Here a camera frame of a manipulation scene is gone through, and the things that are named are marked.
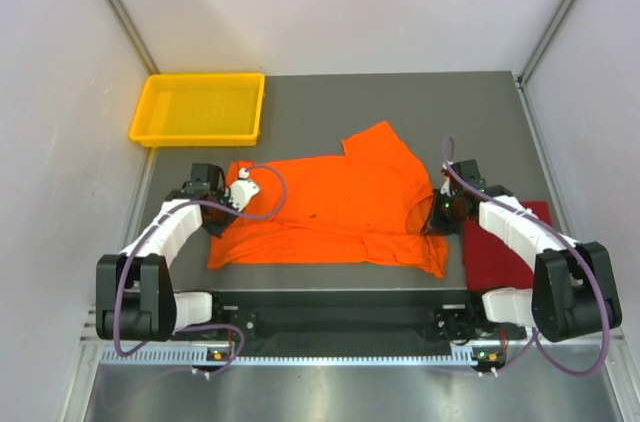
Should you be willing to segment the orange t-shirt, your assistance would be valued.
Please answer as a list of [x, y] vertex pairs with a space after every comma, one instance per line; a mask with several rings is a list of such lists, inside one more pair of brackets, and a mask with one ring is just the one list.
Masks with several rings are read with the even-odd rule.
[[212, 239], [208, 268], [369, 262], [443, 278], [446, 239], [421, 232], [433, 201], [423, 163], [386, 121], [342, 148], [253, 169], [260, 192], [248, 217]]

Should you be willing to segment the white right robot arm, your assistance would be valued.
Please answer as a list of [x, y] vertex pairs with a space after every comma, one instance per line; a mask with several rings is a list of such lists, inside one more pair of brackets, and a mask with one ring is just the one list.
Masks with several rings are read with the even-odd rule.
[[487, 338], [503, 323], [537, 329], [560, 342], [613, 329], [622, 309], [608, 250], [557, 232], [501, 185], [489, 186], [475, 160], [444, 162], [423, 226], [426, 235], [460, 233], [471, 221], [499, 239], [533, 272], [531, 287], [483, 289], [467, 312], [469, 330]]

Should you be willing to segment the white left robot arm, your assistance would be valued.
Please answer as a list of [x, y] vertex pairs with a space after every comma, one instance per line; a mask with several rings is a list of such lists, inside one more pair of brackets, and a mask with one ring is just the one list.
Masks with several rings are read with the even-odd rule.
[[96, 331], [99, 338], [166, 341], [193, 326], [205, 338], [226, 329], [225, 312], [208, 292], [174, 291], [170, 265], [195, 232], [219, 237], [236, 219], [231, 191], [221, 167], [194, 163], [190, 178], [165, 198], [143, 233], [117, 254], [101, 257], [96, 267]]

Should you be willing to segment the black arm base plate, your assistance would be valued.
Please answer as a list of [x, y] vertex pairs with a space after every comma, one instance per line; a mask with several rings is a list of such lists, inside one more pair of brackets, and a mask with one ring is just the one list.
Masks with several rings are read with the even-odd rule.
[[235, 290], [212, 294], [206, 324], [179, 330], [174, 340], [212, 340], [223, 325], [248, 341], [280, 334], [409, 332], [427, 341], [493, 337], [501, 328], [484, 318], [480, 296], [462, 289]]

